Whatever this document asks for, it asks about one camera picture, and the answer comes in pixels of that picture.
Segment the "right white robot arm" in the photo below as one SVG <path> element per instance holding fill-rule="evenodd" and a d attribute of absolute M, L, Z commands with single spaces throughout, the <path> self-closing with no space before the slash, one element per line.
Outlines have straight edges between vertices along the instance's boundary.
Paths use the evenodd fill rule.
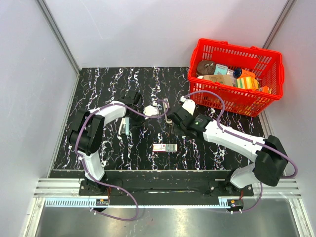
<path fill-rule="evenodd" d="M 231 172 L 225 182 L 225 191 L 237 195 L 242 188 L 261 182 L 275 187 L 279 183 L 288 161 L 280 140 L 272 135 L 267 139 L 243 134 L 230 127 L 222 126 L 205 115 L 194 116 L 180 107 L 170 112 L 167 117 L 186 136 L 215 143 L 235 151 L 248 158 L 252 163 Z"/>

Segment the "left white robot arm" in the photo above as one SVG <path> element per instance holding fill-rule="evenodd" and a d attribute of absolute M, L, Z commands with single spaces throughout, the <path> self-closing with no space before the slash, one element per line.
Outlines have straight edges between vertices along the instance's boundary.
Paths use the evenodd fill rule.
<path fill-rule="evenodd" d="M 91 181 L 90 190 L 96 195 L 106 192 L 105 171 L 101 165 L 98 150 L 103 139 L 104 126 L 118 118 L 129 118 L 129 125 L 140 126 L 145 118 L 143 97 L 130 91 L 125 96 L 95 110 L 79 110 L 72 123 L 69 143 L 85 164 L 85 177 Z"/>

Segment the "staple box with staples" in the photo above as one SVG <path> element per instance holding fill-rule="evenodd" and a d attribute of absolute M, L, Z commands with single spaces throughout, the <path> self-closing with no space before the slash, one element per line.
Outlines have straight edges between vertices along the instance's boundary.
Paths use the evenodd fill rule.
<path fill-rule="evenodd" d="M 177 144 L 153 144 L 153 152 L 177 152 Z"/>

